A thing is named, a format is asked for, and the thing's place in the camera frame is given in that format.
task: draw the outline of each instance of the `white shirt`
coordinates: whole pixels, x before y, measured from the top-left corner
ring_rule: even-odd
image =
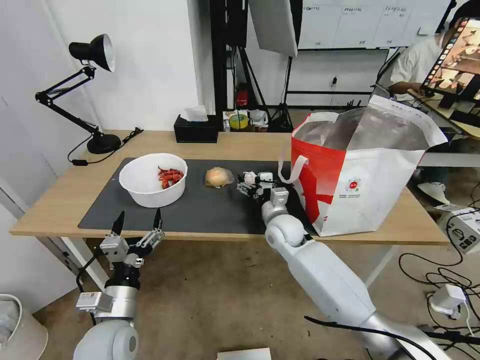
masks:
[[[409,46],[396,60],[387,86],[396,83],[423,83],[430,70],[442,53],[444,35],[429,36]],[[396,94],[397,101],[408,101],[414,98],[409,94]]]

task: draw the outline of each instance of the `logo on bag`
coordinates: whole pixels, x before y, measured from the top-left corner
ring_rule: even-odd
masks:
[[[350,194],[358,193],[360,191],[360,179],[353,178],[347,183],[346,191]]]

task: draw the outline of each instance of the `white bucket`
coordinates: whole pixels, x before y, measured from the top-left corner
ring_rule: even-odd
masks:
[[[159,167],[183,172],[179,182],[163,189],[159,181]],[[130,161],[120,171],[119,182],[138,205],[159,208],[177,201],[185,191],[187,163],[170,153],[153,153]]]
[[[0,294],[0,300],[14,301],[19,308],[20,317],[15,330],[6,346],[0,349],[0,360],[38,360],[49,341],[49,332],[22,306],[13,295]]]

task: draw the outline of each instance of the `floor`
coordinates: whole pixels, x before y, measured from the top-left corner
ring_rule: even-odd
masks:
[[[454,169],[447,196],[455,203],[468,204],[478,179],[474,169]],[[358,274],[376,250],[367,245],[331,248]],[[457,258],[449,247],[404,247],[402,252],[438,262]],[[479,256],[468,256],[456,270],[480,281]],[[394,320],[432,325],[425,301],[425,292],[432,288],[405,277],[397,259],[370,287],[375,306]],[[414,259],[407,259],[405,266],[420,278],[435,270]],[[263,347],[270,348],[275,360],[368,359],[354,333],[304,320],[304,315],[322,315],[283,259],[264,241],[164,241],[146,259],[141,274],[136,317],[139,360],[213,360],[220,351]],[[85,287],[95,290],[90,281]],[[88,314],[74,310],[77,296],[78,291],[73,291],[35,314],[50,333],[41,360],[71,359],[76,344],[91,327]],[[465,315],[457,321],[442,315],[435,318],[442,324],[465,324]],[[466,359],[456,349],[449,354],[453,359]]]

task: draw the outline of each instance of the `black tissue box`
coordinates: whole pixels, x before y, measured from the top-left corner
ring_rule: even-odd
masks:
[[[208,121],[187,121],[180,115],[176,118],[173,129],[177,143],[216,143],[219,130],[215,115],[207,115]]]

